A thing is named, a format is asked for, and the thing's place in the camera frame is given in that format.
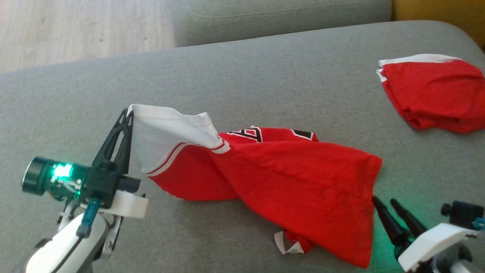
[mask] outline black cable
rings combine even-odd
[[[67,259],[69,259],[69,257],[71,256],[71,254],[74,252],[74,250],[76,249],[76,247],[78,247],[78,245],[81,243],[81,240],[82,240],[82,237],[79,237],[78,240],[71,247],[71,249],[69,249],[69,251],[67,252],[67,254],[64,256],[64,258],[62,259],[62,261],[57,265],[56,268],[54,268],[54,271],[52,271],[51,273],[57,273],[59,271],[59,269],[61,269],[61,267],[65,264],[65,262],[67,261]]]

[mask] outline gray cushion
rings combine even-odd
[[[389,21],[391,0],[174,0],[178,47]]]
[[[415,131],[375,74],[380,59],[418,53],[463,58],[482,71],[485,55],[462,31],[433,21],[391,22],[141,53],[1,76],[0,265],[10,269],[51,236],[63,204],[22,193],[35,155],[90,164],[120,111],[131,103],[207,111],[219,131],[251,125],[314,131],[321,141],[376,154],[375,185],[428,227],[447,221],[444,202],[484,205],[485,131]],[[280,231],[239,201],[193,203],[164,193],[140,171],[150,198],[144,220],[125,219],[112,258],[97,272],[360,272],[316,247],[281,255]],[[400,272],[375,219],[371,272]],[[471,242],[485,267],[485,246]]]

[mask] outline green led light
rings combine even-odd
[[[66,165],[57,165],[53,172],[53,178],[69,177],[72,174],[72,164],[66,163]]]

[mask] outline red and white garment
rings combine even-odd
[[[485,78],[478,68],[438,54],[380,60],[379,66],[387,95],[413,128],[463,134],[485,128]]]
[[[305,252],[315,243],[368,266],[379,157],[286,128],[218,134],[207,113],[140,104],[129,111],[143,171],[163,190],[193,201],[241,198],[286,230],[275,235],[283,253]],[[295,243],[286,251],[283,236]]]

